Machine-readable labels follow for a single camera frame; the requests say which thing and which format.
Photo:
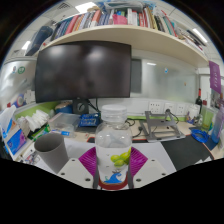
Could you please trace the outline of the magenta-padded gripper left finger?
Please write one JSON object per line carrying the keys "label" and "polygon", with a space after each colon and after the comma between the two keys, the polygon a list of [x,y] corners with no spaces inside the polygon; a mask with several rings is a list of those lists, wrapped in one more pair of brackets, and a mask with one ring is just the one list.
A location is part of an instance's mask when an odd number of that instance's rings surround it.
{"label": "magenta-padded gripper left finger", "polygon": [[96,149],[92,147],[79,158],[70,158],[58,176],[83,188],[96,189],[99,182]]}

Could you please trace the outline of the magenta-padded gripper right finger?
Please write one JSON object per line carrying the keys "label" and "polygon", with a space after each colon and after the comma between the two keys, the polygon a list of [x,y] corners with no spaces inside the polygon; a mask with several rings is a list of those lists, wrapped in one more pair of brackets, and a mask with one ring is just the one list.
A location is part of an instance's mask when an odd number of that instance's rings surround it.
{"label": "magenta-padded gripper right finger", "polygon": [[129,173],[133,188],[141,188],[167,175],[167,171],[154,158],[147,158],[136,148],[131,149]]}

